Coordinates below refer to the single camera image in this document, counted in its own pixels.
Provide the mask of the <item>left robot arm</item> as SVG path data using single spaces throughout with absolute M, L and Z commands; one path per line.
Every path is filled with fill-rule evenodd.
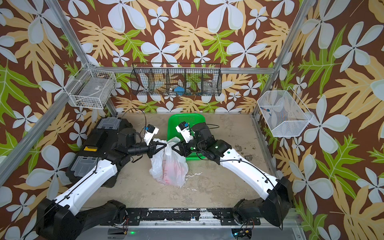
M 144 141 L 136 143 L 136 131 L 125 128 L 117 133 L 118 140 L 108 151 L 106 158 L 96 165 L 63 194 L 53 200 L 45 199 L 38 205 L 36 233 L 46 240 L 75 240 L 82 232 L 102 224 L 126 222 L 126 206 L 116 200 L 82 211 L 86 201 L 110 178 L 130 162 L 133 156 L 144 154 L 152 158 L 167 145 L 153 141 L 159 129 L 145 127 Z

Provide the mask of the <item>white plastic bag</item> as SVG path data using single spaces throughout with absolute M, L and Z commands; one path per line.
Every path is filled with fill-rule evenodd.
M 175 187 L 183 186 L 189 171 L 186 157 L 180 156 L 172 150 L 172 146 L 180 142 L 180 139 L 174 137 L 169 141 L 160 139 L 154 139 L 154 141 L 167 143 L 167 146 L 151 158 L 152 167 L 149 173 L 160 184 Z

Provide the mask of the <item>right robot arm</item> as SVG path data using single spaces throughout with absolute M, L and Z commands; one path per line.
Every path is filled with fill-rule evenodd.
M 206 123 L 190 127 L 182 122 L 176 130 L 183 139 L 172 149 L 180 156 L 201 154 L 207 160 L 232 171 L 254 189 L 259 198 L 240 200 L 233 207 L 233 218 L 244 224 L 255 218 L 263 218 L 276 227 L 283 227 L 283 221 L 293 207 L 292 183 L 285 177 L 272 176 L 239 154 L 230 144 L 216 140 Z

